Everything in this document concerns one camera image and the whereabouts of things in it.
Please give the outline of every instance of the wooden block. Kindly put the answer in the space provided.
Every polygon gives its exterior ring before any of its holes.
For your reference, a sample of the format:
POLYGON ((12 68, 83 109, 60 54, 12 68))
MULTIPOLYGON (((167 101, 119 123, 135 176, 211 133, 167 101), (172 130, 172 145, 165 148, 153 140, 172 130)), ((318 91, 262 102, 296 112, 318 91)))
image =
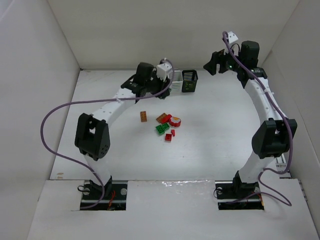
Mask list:
POLYGON ((147 112, 146 111, 141 111, 140 112, 140 118, 141 118, 141 122, 144 123, 147 121, 147 112))
POLYGON ((156 118, 156 121, 157 121, 158 123, 161 123, 161 120, 162 120, 163 118, 165 118, 166 116, 167 116, 167 114, 162 113, 160 116, 158 116, 158 117, 156 118))

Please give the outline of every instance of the purple cable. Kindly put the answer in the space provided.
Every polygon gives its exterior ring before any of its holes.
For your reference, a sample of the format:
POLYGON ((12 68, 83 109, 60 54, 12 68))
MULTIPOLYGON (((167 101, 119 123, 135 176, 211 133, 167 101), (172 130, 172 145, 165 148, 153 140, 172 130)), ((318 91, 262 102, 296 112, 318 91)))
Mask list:
POLYGON ((243 65, 243 64, 237 59, 237 57, 234 55, 234 53, 232 52, 231 47, 229 46, 229 42, 228 42, 228 40, 227 40, 227 36, 228 36, 228 33, 227 33, 226 31, 224 31, 224 32, 222 33, 222 38, 223 38, 223 41, 224 41, 224 43, 225 43, 225 45, 226 45, 226 48, 228 49, 230 55, 231 55, 232 58, 239 64, 239 66, 240 66, 241 68, 243 68, 243 69, 248 73, 248 75, 250 75, 251 77, 253 77, 253 78, 260 84, 261 88, 265 91, 266 98, 268 99, 268 101, 270 102, 270 104, 274 107, 274 109, 278 112, 278 114, 281 116, 281 118, 282 118, 282 120, 283 120, 283 122, 284 122, 284 124, 285 124, 285 127, 286 127, 286 129, 287 129, 288 135, 289 135, 289 158, 288 158, 288 162, 287 162, 286 168, 285 168, 283 171, 276 171, 276 170, 273 170, 272 168, 267 167, 267 168, 264 168, 264 169, 263 169, 263 172, 261 172, 261 173, 259 174, 259 176, 258 176, 258 181, 259 181, 259 183, 261 183, 261 184, 262 184, 263 186, 265 186, 266 188, 268 188, 268 189, 274 191, 275 193, 279 194, 280 196, 282 196, 287 202, 284 202, 283 200, 281 200, 281 199, 277 198, 276 196, 273 196, 273 195, 271 195, 271 194, 269 194, 269 193, 267 193, 267 192, 255 192, 255 193, 253 193, 253 194, 251 194, 251 195, 249 195, 249 196, 247 196, 247 197, 245 197, 245 198, 243 198, 243 199, 238 199, 238 200, 232 201, 232 202, 230 202, 230 204, 241 202, 241 201, 246 200, 246 199, 248 199, 248 198, 251 198, 252 196, 257 195, 257 194, 264 194, 264 195, 268 195, 268 196, 270 196, 270 197, 272 197, 272 198, 274 198, 274 199, 277 199, 277 200, 279 200, 280 202, 282 202, 283 204, 291 207, 291 206, 292 206, 291 202, 290 202, 283 194, 281 194, 281 193, 278 192, 277 190, 275 190, 275 189, 267 186, 266 184, 264 184, 264 183, 261 181, 261 176, 262 176, 262 174, 264 173, 264 171, 269 170, 269 171, 271 171, 271 172, 273 172, 273 173, 275 173, 275 174, 279 174, 279 175, 283 175, 283 174, 285 174, 285 173, 288 172, 288 170, 289 170, 289 168, 290 168, 290 166, 291 166, 292 157, 293 157, 293 151, 294 151, 293 135, 292 135, 292 131, 291 131, 290 125, 289 125, 288 120, 287 120, 287 118, 285 117, 285 115, 282 113, 282 111, 278 108, 278 106, 277 106, 277 105, 275 104, 275 102, 272 100, 270 94, 266 91, 266 87, 265 87, 264 84, 260 81, 260 79, 259 79, 254 73, 252 73, 245 65, 243 65))
MULTIPOLYGON (((150 98, 154 98, 154 97, 157 97, 161 94, 163 94, 166 90, 168 90, 168 88, 170 87, 170 85, 172 84, 174 78, 175 78, 175 69, 174 69, 174 65, 172 64, 172 62, 166 58, 162 59, 161 62, 168 62, 171 67, 172 67, 172 76, 171 76, 171 79, 170 79, 170 82, 168 84, 168 86, 166 86, 163 90, 161 90, 160 92, 154 94, 154 95, 149 95, 149 96, 141 96, 141 97, 127 97, 127 98, 118 98, 119 100, 121 101, 127 101, 127 100, 141 100, 141 99, 150 99, 150 98)), ((42 141, 42 144, 44 145, 44 147, 52 154, 56 155, 56 156, 59 156, 61 158, 64 158, 64 159, 67 159, 67 160, 70 160, 74 163, 77 163, 77 164, 80 164, 82 166, 84 166, 85 168, 89 169, 92 174, 96 177, 96 179, 99 181, 99 183, 101 184, 101 187, 102 187, 102 194, 101 194, 101 197, 99 198, 99 200, 97 202, 95 202, 94 204, 92 205, 89 205, 89 206, 83 206, 83 207, 80 207, 80 209, 90 209, 90 208, 93 208, 95 207, 96 205, 98 205, 98 203, 104 198, 105 196, 105 188, 104 188, 104 184, 102 182, 102 180, 100 179, 100 177, 95 173, 95 171, 88 165, 84 164, 83 162, 81 161, 78 161, 78 160, 75 160, 71 157, 68 157, 68 156, 65 156, 63 154, 60 154, 54 150, 52 150, 46 143, 45 141, 45 137, 44 137, 44 127, 45 127, 45 123, 48 119, 48 117, 53 114, 55 111, 61 109, 61 108, 64 108, 64 107, 67 107, 67 106, 71 106, 71 105, 76 105, 76 104, 93 104, 93 103, 103 103, 103 102, 116 102, 117 99, 116 98, 110 98, 110 99, 98 99, 98 100, 89 100, 89 101, 73 101, 73 102, 67 102, 65 104, 62 104, 60 106, 57 106, 56 108, 52 109, 42 120, 42 123, 41 123, 41 127, 40 127, 40 136, 41 136, 41 141, 42 141)))

